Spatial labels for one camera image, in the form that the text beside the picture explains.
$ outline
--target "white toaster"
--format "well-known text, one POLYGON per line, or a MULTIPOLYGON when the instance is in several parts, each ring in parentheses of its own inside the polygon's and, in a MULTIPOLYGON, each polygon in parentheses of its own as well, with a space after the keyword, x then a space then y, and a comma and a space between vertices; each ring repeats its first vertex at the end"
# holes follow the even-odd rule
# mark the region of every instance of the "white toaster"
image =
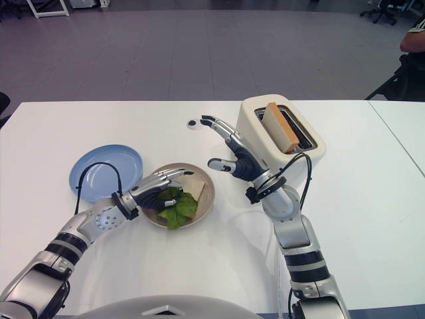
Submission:
MULTIPOLYGON (((311 158, 313 167, 325 155, 326 146, 317 132, 305 120, 294 105, 283 96, 269 94, 247 98, 240 107, 236 129, 251 143, 254 151, 268 164, 273 173, 284 167, 297 153, 304 152, 311 158), (299 144, 290 154, 282 153, 261 123, 267 105, 275 102, 292 130, 299 144)), ((307 176, 304 159, 297 160, 284 173, 287 184, 298 188, 307 176)))

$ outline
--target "toaster slot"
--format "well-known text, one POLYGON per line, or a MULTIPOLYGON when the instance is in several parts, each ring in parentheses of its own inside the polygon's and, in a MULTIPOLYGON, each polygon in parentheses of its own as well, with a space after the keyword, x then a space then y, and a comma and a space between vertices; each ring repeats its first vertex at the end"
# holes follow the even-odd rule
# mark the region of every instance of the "toaster slot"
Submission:
MULTIPOLYGON (((303 124, 296 118, 294 113, 292 113, 291 110, 284 105, 278 105, 278 108, 299 139, 299 144, 291 154, 314 150, 317 148, 317 143, 311 137, 309 132, 304 128, 303 124)), ((255 115, 260 121, 263 119, 265 110, 266 108, 258 108, 254 111, 255 115)))

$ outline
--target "blue plate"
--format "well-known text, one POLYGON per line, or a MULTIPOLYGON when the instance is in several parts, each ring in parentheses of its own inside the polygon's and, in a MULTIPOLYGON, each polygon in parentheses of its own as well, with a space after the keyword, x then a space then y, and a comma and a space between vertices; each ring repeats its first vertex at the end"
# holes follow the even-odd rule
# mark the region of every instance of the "blue plate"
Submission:
MULTIPOLYGON (((124 145, 106 145, 91 150, 82 156, 71 169, 69 186, 77 192, 78 180, 84 169, 97 161, 105 161, 116 167, 120 173, 122 191, 128 191, 140 178, 143 163, 140 155, 124 145)), ((95 165, 89 169, 82 183, 81 198, 87 201, 98 201, 111 197, 118 190, 116 172, 108 165, 95 165)))

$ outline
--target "bread slice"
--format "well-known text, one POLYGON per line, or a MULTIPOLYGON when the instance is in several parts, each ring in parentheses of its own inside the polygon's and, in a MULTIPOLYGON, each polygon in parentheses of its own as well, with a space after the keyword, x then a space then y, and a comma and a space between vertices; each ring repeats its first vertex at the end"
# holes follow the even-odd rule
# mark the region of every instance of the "bread slice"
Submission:
POLYGON ((195 201, 199 200, 202 190, 204 189, 205 182, 197 175, 183 175, 174 179, 183 186, 185 193, 192 194, 195 201))
POLYGON ((288 154, 294 151, 299 144, 298 137, 291 129, 276 103, 273 102, 267 105, 262 124, 282 153, 288 154))

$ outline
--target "plate rim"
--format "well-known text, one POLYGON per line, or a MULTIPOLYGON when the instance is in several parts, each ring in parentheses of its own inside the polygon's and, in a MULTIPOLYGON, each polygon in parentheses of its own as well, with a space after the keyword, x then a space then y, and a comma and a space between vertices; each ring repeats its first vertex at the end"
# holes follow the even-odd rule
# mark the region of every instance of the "plate rim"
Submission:
MULTIPOLYGON (((138 162, 140 163, 140 169, 137 170, 139 172, 136 171, 137 172, 137 180, 139 180, 143 176, 143 160, 142 160, 141 155, 139 154, 138 151, 136 151, 135 149, 133 149, 133 148, 127 146, 127 145, 123 145, 123 144, 106 144, 106 145, 103 145, 103 146, 98 146, 97 148, 93 148, 90 151, 86 152, 84 155, 80 156, 78 158, 78 160, 74 163, 74 165, 72 166, 72 168, 70 170, 70 173, 69 173, 69 176, 68 176, 68 184, 69 184, 69 187, 71 188, 71 190, 75 194, 77 194, 77 189, 75 188, 75 186, 73 186, 73 181, 71 181, 71 179, 72 179, 74 170, 76 170, 76 166, 83 160, 84 157, 86 157, 90 153, 95 152, 95 151, 98 151, 100 149, 112 148, 112 147, 126 148, 126 149, 130 150, 130 152, 133 154, 133 156, 135 155, 136 158, 137 158, 137 160, 138 160, 138 162)), ((87 197, 85 197, 83 195, 83 193, 81 193, 81 199, 83 199, 85 201, 88 201, 88 202, 91 202, 91 203, 95 203, 95 202, 101 200, 102 198, 109 198, 109 197, 110 197, 110 195, 107 196, 107 197, 101 197, 99 199, 95 199, 94 200, 93 198, 87 198, 87 197)))

